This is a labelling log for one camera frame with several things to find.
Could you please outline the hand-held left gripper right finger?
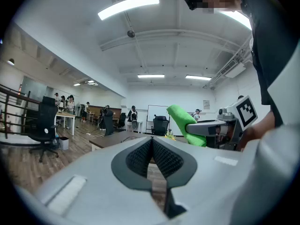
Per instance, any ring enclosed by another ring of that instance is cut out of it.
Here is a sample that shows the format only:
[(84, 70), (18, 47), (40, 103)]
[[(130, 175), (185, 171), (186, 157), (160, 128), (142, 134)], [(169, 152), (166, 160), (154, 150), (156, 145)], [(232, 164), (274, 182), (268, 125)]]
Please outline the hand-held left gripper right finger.
[(239, 224), (238, 197), (253, 167), (255, 144), (236, 152), (155, 137), (152, 147), (167, 184), (160, 224)]

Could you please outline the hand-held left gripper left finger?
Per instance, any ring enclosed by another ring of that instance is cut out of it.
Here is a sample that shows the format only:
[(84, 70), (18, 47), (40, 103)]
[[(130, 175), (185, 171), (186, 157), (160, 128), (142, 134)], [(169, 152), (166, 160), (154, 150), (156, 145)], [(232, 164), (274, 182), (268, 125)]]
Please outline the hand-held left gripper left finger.
[(166, 222), (142, 161), (151, 142), (122, 142), (68, 165), (37, 191), (37, 216), (44, 222)]

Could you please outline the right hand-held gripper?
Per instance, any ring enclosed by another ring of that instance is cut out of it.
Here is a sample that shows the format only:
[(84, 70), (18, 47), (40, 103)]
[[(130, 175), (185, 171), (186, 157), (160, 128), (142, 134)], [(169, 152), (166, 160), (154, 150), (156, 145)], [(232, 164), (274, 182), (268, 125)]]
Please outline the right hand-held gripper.
[(258, 118), (249, 96), (240, 97), (227, 107), (220, 108), (215, 121), (187, 124), (185, 131), (207, 137), (207, 146), (214, 149), (236, 150), (243, 132)]

